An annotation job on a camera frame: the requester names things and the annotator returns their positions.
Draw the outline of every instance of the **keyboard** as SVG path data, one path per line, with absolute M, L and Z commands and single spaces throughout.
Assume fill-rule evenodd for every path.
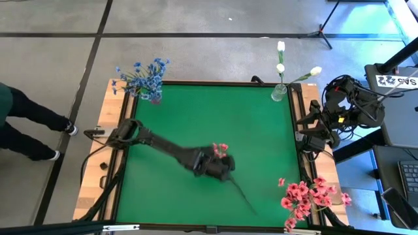
M 408 202 L 418 207 L 418 161 L 400 161 L 399 170 Z

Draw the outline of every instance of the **green mat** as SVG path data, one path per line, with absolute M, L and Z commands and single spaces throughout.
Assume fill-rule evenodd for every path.
M 233 176 L 257 215 L 231 182 L 196 178 L 174 158 L 137 145 L 129 148 L 117 222 L 283 227 L 289 211 L 280 206 L 285 189 L 278 179 L 300 177 L 288 98 L 274 102 L 271 92 L 167 85 L 160 105 L 139 101 L 135 116 L 181 146 L 228 144 Z

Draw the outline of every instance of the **sneaker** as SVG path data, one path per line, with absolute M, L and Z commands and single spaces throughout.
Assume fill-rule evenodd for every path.
M 65 132 L 71 136 L 74 136 L 77 134 L 78 128 L 74 124 L 69 122 L 67 128 L 65 128 Z
M 61 156 L 61 153 L 59 151 L 55 151 L 55 156 L 51 159 L 48 159 L 48 161 L 56 161 L 59 158 L 59 156 Z

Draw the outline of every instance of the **white flower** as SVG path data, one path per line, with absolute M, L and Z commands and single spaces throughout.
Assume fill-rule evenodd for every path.
M 311 69 L 311 76 L 317 76 L 322 71 L 321 67 L 316 66 L 315 68 Z
M 277 50 L 279 52 L 284 52 L 285 51 L 285 42 L 279 41 L 277 43 Z
M 276 68 L 278 73 L 283 73 L 285 71 L 285 66 L 283 64 L 278 64 Z

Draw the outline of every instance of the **glass vase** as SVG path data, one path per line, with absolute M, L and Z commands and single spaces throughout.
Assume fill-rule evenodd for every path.
M 287 87 L 284 84 L 277 84 L 272 92 L 272 100 L 279 102 L 287 93 Z

